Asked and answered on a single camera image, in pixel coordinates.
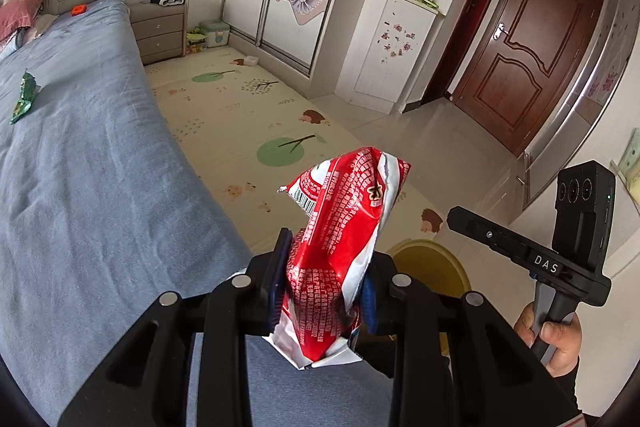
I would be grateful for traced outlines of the right hand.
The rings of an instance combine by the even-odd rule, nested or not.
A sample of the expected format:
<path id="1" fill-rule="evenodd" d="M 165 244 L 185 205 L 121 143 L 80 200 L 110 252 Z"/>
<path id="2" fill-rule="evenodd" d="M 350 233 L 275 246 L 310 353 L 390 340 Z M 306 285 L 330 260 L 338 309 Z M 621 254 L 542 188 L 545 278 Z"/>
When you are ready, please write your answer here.
<path id="1" fill-rule="evenodd" d="M 544 323 L 538 336 L 534 334 L 532 329 L 534 318 L 534 304 L 529 303 L 514 324 L 514 331 L 527 347 L 532 347 L 536 338 L 555 347 L 554 355 L 546 364 L 552 377 L 563 377 L 573 372 L 578 365 L 579 351 L 582 347 L 582 325 L 580 325 L 578 315 L 574 314 L 568 324 Z"/>

